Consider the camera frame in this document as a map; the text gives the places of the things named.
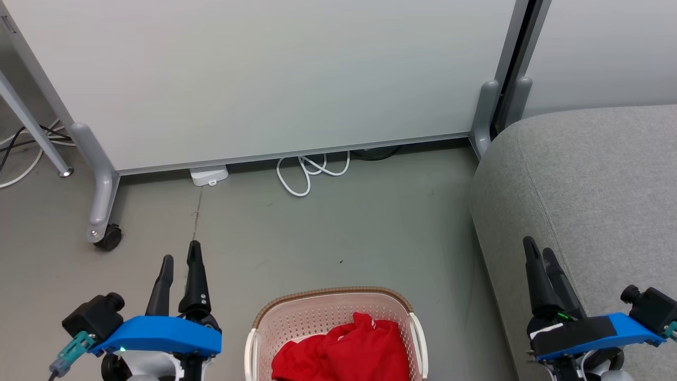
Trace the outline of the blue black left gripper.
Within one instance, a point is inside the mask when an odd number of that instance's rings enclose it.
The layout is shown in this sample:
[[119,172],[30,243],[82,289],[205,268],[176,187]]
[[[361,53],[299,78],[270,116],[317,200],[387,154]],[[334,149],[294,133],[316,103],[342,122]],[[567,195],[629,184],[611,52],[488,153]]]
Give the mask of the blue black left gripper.
[[205,381],[206,367],[222,352],[222,333],[186,319],[204,319],[212,311],[201,244],[191,241],[188,275],[179,313],[169,316],[174,275],[172,255],[162,258],[145,316],[124,322],[111,337],[91,349],[103,352],[103,381]]

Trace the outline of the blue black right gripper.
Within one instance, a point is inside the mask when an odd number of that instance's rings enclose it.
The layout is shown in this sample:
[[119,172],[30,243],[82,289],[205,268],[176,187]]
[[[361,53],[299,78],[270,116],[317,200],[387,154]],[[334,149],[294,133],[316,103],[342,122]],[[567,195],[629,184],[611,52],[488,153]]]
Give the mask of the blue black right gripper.
[[[551,248],[543,256],[533,237],[523,238],[525,269],[535,318],[555,318],[565,311],[586,318],[565,270]],[[666,339],[625,313],[605,314],[557,323],[530,335],[532,357],[548,368],[554,381],[584,381],[584,362],[593,352],[634,344],[660,346]]]

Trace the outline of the red shirt with striped cuff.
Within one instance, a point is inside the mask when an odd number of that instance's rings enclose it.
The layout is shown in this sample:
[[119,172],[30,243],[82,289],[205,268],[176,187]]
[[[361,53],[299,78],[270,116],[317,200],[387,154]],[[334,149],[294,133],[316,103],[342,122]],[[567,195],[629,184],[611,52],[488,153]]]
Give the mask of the red shirt with striped cuff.
[[332,381],[409,381],[409,361],[395,322],[353,313],[331,329],[317,354]]

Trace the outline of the grey fabric sofa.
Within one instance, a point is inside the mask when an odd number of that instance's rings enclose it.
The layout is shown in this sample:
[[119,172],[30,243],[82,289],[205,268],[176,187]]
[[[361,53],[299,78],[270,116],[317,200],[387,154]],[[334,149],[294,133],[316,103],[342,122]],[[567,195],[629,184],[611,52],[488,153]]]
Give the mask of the grey fabric sofa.
[[677,301],[677,105],[518,121],[484,152],[470,210],[519,381],[531,362],[523,238],[551,248],[589,316],[628,311],[630,284]]

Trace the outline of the black caster wheel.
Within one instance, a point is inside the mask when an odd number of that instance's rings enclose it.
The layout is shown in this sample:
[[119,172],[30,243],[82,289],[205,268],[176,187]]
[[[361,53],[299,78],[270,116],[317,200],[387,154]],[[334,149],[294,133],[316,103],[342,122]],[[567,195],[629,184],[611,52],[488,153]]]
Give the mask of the black caster wheel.
[[119,245],[119,243],[121,243],[122,238],[123,233],[121,227],[118,226],[118,224],[109,223],[102,239],[95,242],[93,245],[101,251],[111,252]]

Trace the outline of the white power adapter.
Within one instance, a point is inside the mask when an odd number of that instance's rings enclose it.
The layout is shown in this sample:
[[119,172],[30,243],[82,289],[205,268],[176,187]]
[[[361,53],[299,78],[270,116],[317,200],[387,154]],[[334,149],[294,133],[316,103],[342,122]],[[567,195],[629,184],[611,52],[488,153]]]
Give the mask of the white power adapter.
[[192,167],[189,169],[191,178],[195,186],[215,186],[218,182],[225,180],[229,176],[227,166],[205,166]]

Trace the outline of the beige perforated laundry basket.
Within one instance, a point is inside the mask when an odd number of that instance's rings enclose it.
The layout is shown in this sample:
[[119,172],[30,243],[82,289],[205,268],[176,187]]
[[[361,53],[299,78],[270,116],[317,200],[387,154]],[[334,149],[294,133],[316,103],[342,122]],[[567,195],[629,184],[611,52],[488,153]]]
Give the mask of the beige perforated laundry basket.
[[283,345],[326,334],[350,323],[353,313],[396,322],[408,356],[408,380],[428,381],[425,333],[413,307],[396,291],[372,286],[315,289],[269,302],[246,339],[245,381],[270,381],[273,358]]

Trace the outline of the grey partition leg with caster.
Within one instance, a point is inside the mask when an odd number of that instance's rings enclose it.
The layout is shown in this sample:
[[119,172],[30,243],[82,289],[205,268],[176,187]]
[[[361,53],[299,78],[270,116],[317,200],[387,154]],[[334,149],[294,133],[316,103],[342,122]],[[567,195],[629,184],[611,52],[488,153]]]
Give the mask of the grey partition leg with caster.
[[89,125],[73,123],[70,126],[70,133],[80,154],[94,174],[95,192],[86,234],[87,241],[94,245],[102,239],[106,227],[111,223],[109,220],[120,183],[120,175],[112,166]]

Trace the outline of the grey metal table leg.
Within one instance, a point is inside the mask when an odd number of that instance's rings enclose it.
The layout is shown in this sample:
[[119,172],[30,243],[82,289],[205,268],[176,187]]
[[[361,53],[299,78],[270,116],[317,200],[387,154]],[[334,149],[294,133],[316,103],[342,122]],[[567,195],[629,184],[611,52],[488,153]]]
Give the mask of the grey metal table leg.
[[23,123],[23,127],[31,133],[31,136],[37,142],[42,152],[46,154],[54,164],[59,176],[61,178],[70,176],[73,172],[73,168],[68,166],[61,155],[58,154],[57,149],[49,140],[45,130],[37,123],[36,119],[32,116],[26,104],[21,100],[19,94],[15,91],[2,70],[0,70],[0,96],[10,109],[12,109],[15,116]]

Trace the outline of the large white partition panel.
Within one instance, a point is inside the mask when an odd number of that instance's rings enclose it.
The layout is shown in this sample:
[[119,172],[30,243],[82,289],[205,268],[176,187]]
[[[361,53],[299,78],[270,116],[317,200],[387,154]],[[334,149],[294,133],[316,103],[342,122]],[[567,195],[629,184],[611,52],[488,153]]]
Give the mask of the large white partition panel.
[[0,0],[120,174],[466,137],[518,0]]

